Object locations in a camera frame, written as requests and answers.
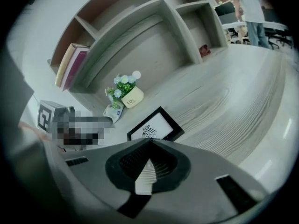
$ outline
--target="person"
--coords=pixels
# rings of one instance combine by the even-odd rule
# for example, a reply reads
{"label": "person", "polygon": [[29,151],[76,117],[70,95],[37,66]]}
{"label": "person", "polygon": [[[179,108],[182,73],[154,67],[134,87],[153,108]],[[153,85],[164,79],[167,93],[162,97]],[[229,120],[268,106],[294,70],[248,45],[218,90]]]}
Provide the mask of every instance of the person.
{"label": "person", "polygon": [[263,22],[265,17],[260,4],[261,0],[232,0],[235,7],[235,16],[242,21],[242,10],[244,12],[247,25],[248,37],[253,46],[269,48],[269,43],[265,35]]}

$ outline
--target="book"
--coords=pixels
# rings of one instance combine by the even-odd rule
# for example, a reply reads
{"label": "book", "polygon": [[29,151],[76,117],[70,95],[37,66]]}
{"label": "book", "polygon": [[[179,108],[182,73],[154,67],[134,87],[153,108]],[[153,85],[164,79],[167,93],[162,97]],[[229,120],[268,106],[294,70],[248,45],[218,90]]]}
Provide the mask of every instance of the book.
{"label": "book", "polygon": [[64,77],[65,70],[66,70],[66,68],[70,62],[70,59],[77,47],[88,48],[88,46],[75,44],[75,43],[72,43],[69,45],[68,49],[66,50],[66,53],[64,54],[64,57],[62,58],[62,61],[60,63],[60,66],[59,66],[59,69],[58,69],[58,72],[56,75],[55,85],[57,85],[58,87],[61,86],[61,82]]}
{"label": "book", "polygon": [[89,48],[88,47],[76,47],[69,64],[67,65],[60,87],[64,90],[67,90],[71,87],[72,81],[79,70],[84,58],[87,55]]}

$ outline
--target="yellow book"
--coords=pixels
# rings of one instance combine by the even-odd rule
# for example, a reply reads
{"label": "yellow book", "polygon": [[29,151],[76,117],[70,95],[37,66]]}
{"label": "yellow book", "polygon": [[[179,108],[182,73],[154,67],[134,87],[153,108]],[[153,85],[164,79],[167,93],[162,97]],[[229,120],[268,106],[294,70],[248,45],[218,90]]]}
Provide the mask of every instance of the yellow book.
{"label": "yellow book", "polygon": [[60,66],[59,66],[59,69],[58,69],[58,72],[57,72],[57,75],[56,75],[55,85],[58,86],[58,87],[61,86],[61,82],[62,82],[62,79],[64,77],[65,70],[66,70],[66,68],[67,68],[67,66],[70,62],[71,56],[73,55],[76,47],[87,47],[87,46],[72,43],[68,47],[64,57],[62,58],[62,61],[60,63]]}

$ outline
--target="jeans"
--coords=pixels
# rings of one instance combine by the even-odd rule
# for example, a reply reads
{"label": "jeans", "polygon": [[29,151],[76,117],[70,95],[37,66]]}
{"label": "jeans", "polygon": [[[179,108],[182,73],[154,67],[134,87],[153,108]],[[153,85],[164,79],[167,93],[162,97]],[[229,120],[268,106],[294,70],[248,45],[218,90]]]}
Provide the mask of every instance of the jeans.
{"label": "jeans", "polygon": [[258,44],[260,43],[261,47],[270,49],[270,45],[267,41],[263,24],[249,21],[247,21],[246,24],[248,37],[251,42],[251,45],[258,46]]}

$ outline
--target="black picture frame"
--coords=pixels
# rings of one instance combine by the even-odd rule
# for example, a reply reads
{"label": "black picture frame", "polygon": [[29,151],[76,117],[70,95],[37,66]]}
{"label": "black picture frame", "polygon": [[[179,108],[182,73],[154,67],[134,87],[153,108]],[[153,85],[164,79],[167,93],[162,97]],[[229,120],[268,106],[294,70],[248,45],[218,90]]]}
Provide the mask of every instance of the black picture frame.
{"label": "black picture frame", "polygon": [[174,121],[174,119],[162,108],[157,108],[152,114],[150,114],[146,119],[144,119],[141,123],[139,123],[134,129],[132,129],[129,133],[127,133],[127,139],[128,141],[131,141],[131,135],[135,133],[138,129],[140,129],[146,122],[151,120],[153,117],[155,117],[158,113],[160,113],[165,121],[171,126],[173,129],[171,133],[166,135],[163,140],[168,141],[175,141],[180,136],[182,136],[185,132],[184,130]]}

